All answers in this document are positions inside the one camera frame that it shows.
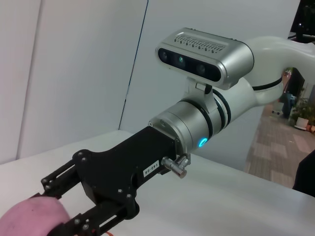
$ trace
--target tiled floor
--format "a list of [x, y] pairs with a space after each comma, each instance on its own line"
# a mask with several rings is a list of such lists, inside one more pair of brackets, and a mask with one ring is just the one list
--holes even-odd
[[315, 149], [315, 135], [270, 117], [271, 110], [267, 105], [261, 116], [245, 172], [292, 188], [300, 161]]

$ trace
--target white table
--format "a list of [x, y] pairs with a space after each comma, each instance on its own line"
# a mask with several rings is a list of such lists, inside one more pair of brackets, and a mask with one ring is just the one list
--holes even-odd
[[[30, 158], [0, 165], [0, 216], [43, 192], [40, 180], [80, 149], [104, 151], [131, 134], [114, 131]], [[138, 190], [140, 213], [110, 232], [115, 236], [310, 236], [315, 198], [192, 155], [188, 174], [157, 175]], [[93, 207], [81, 185], [61, 202], [70, 216]]]

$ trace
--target label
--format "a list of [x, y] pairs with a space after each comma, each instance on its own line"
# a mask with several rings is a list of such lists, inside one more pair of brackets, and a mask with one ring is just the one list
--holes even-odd
[[158, 161], [150, 165], [148, 168], [146, 168], [143, 171], [143, 177], [147, 176], [148, 174], [152, 173], [154, 170], [156, 170], [159, 167]]

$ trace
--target depth camera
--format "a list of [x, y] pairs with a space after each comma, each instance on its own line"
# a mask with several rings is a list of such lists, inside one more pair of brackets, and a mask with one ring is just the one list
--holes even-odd
[[237, 84], [254, 64], [245, 43], [187, 28], [164, 39], [156, 55], [168, 68], [221, 89]]

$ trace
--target pink sponge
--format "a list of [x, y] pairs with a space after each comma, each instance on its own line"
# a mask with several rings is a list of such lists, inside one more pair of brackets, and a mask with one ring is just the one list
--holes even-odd
[[69, 219], [56, 198], [29, 198], [13, 206], [0, 219], [0, 236], [47, 236]]

